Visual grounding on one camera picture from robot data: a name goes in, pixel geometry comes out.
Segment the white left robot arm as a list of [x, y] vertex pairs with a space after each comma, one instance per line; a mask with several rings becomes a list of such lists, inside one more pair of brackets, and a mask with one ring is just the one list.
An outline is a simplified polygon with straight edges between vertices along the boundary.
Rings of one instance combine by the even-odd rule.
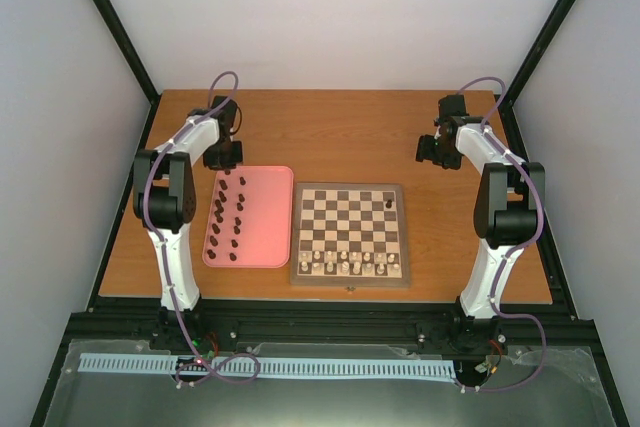
[[201, 297], [193, 274], [190, 227], [197, 210], [193, 165], [230, 172], [243, 162], [234, 136], [242, 123], [235, 100], [216, 96], [194, 109], [169, 140], [141, 149], [133, 163], [133, 209], [152, 241], [161, 279], [161, 306], [192, 311]]

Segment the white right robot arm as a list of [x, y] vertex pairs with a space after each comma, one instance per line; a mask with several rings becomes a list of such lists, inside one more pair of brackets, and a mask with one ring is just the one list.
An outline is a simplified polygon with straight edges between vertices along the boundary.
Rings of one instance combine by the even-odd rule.
[[416, 160], [458, 170], [466, 158], [481, 175], [473, 212], [479, 249], [459, 302], [466, 317], [490, 319], [499, 314], [516, 260], [544, 228], [545, 170], [512, 153], [485, 119], [470, 115], [461, 94], [439, 100], [434, 126], [433, 135], [419, 138]]

